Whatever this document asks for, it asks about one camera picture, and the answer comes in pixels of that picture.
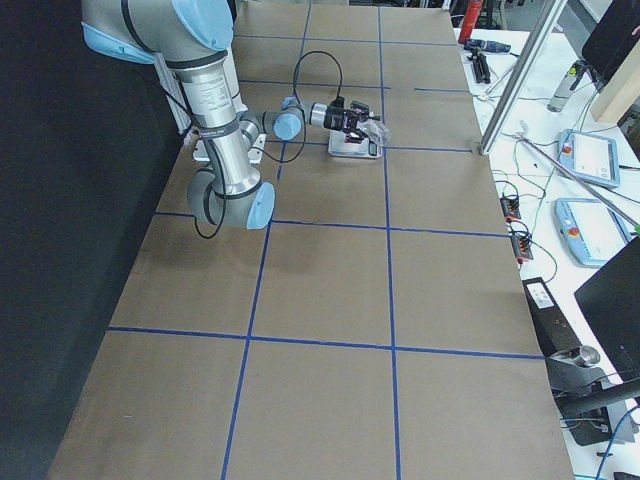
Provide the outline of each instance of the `blue cable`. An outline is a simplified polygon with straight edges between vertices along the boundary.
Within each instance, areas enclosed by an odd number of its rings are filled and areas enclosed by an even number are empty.
[[[620,421],[618,422],[618,424],[616,425],[616,428],[613,429],[613,433],[611,434],[611,439],[609,440],[609,444],[607,445],[607,449],[604,451],[604,455],[602,456],[602,460],[600,461],[600,466],[598,467],[598,473],[596,473],[596,478],[597,479],[600,478],[600,474],[602,473],[602,469],[604,468],[604,464],[607,461],[607,457],[609,456],[609,452],[611,451],[611,447],[613,446],[613,441],[616,439],[616,435],[618,434],[618,430],[620,430],[620,427],[622,426],[624,421],[627,419],[627,417],[629,417],[629,415],[631,415],[633,412],[635,412],[638,408],[640,408],[640,405],[636,405],[631,410],[629,410],[627,413],[625,413],[622,416],[622,418],[620,419]]]

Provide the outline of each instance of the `white table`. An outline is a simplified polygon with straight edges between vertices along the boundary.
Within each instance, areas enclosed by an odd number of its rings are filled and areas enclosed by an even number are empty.
[[[510,44],[512,46],[511,51],[519,54],[522,51],[527,36],[528,32],[476,30],[472,38],[495,40]],[[465,64],[465,73],[467,75],[469,89],[474,96],[480,95],[490,85],[475,83],[471,62],[467,60],[469,52],[463,51],[462,47],[460,50],[463,64]],[[580,127],[579,123],[576,125],[576,120],[594,94],[594,87],[589,85],[590,79],[588,75],[585,75],[580,85],[584,86],[584,88],[574,93],[561,113],[548,111],[546,108],[548,100],[545,100],[553,95],[558,83],[576,59],[577,56],[569,45],[566,37],[559,33],[551,34],[520,94],[522,100],[516,103],[514,110],[505,124],[503,129],[504,134],[522,131],[523,128],[520,122],[525,122],[528,127],[528,138],[537,143],[547,144],[557,140],[562,130],[567,128],[578,129]],[[502,76],[507,68],[515,61],[516,58],[512,55],[487,54],[487,62],[492,70],[492,81],[495,82]],[[491,96],[499,97],[507,81],[508,78],[503,80],[491,92]],[[493,114],[498,100],[499,98],[495,98],[493,100],[495,103],[493,103],[474,98],[478,122],[483,132]],[[595,122],[591,115],[587,113],[583,131],[600,130],[612,126],[611,124]],[[616,140],[620,164],[634,167],[640,166],[620,129],[615,126],[613,127],[612,129],[600,132],[600,135]],[[544,157],[533,152],[526,145],[520,144],[517,147],[517,160],[522,177],[518,176],[518,166],[513,156],[515,143],[515,139],[509,138],[507,135],[501,135],[491,150],[490,160],[491,167],[494,170],[495,180],[508,180],[512,182],[518,188],[520,195],[532,194],[539,196],[541,190],[526,180],[544,186],[551,173],[552,166]],[[551,155],[555,155],[558,146],[557,143],[555,143],[542,148]],[[640,193],[640,172],[623,170],[621,171],[621,178],[621,187],[617,191],[623,195],[638,198],[638,194]],[[505,185],[497,184],[496,187],[498,193],[501,193]],[[508,194],[512,192],[511,187],[507,187],[505,193]],[[553,204],[554,200],[559,197],[593,198],[575,182],[561,177],[557,173],[554,174],[549,182],[546,197],[542,201],[541,208],[538,212],[534,240],[549,250],[558,263],[557,274],[555,278],[548,283],[548,287],[569,323],[574,328],[576,335],[582,343],[596,347],[602,354],[602,348],[587,325],[573,296],[575,290],[588,280],[596,270],[578,266],[571,257],[565,242],[562,240],[554,225]],[[634,219],[640,218],[639,205],[620,199],[613,194],[607,194],[607,197],[616,205],[623,208],[624,211]],[[530,228],[533,228],[535,213],[539,203],[539,200],[533,197],[524,197],[521,199],[520,210],[523,221]],[[540,249],[535,246],[533,248],[534,261],[527,262],[522,266],[520,271],[521,277],[522,279],[527,279],[540,276],[543,279],[548,279],[554,271],[553,261]],[[609,359],[606,358],[605,355],[602,356],[603,360],[599,366],[605,373],[615,371]],[[614,382],[619,381],[616,376],[611,377],[611,379]],[[635,405],[635,403],[628,402],[629,407],[633,405]],[[636,422],[639,419],[640,415],[637,415],[636,412]],[[574,472],[580,475],[594,476],[600,462],[600,457],[596,456],[596,452],[603,451],[606,444],[581,447],[575,443],[568,431],[565,431],[565,440]],[[640,474],[640,435],[636,435],[635,443],[615,445],[612,452],[614,455],[607,460],[604,472],[602,473],[605,478],[613,478],[612,472],[614,471],[626,471],[636,475]]]

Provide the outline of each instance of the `light blue joint cap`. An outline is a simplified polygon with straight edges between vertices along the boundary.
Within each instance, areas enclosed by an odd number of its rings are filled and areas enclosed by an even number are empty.
[[[198,42],[215,51],[229,48],[233,19],[226,0],[171,0],[173,9]]]
[[[282,110],[286,110],[291,105],[298,105],[296,97],[284,97],[284,100],[282,101]]]
[[[260,230],[264,228],[271,220],[273,208],[276,204],[276,192],[273,185],[268,182],[262,184],[256,193],[256,198],[249,209],[247,217],[248,230]]]
[[[155,61],[152,54],[107,35],[87,23],[82,22],[82,30],[85,43],[94,52],[133,63],[150,65]]]
[[[302,122],[293,113],[283,113],[273,123],[273,133],[282,140],[291,140],[302,129]]]

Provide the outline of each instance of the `black wall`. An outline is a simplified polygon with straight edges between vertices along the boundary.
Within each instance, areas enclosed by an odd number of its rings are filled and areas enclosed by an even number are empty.
[[[0,15],[0,478],[42,478],[178,153],[153,67],[85,47],[80,1]]]

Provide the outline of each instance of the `red fire extinguisher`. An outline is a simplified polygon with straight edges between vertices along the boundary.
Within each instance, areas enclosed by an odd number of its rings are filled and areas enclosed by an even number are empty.
[[[460,29],[460,36],[458,37],[458,43],[464,44],[471,36],[473,27],[476,26],[476,21],[480,16],[482,10],[482,0],[471,0],[467,6],[467,12],[462,19],[462,28]]]

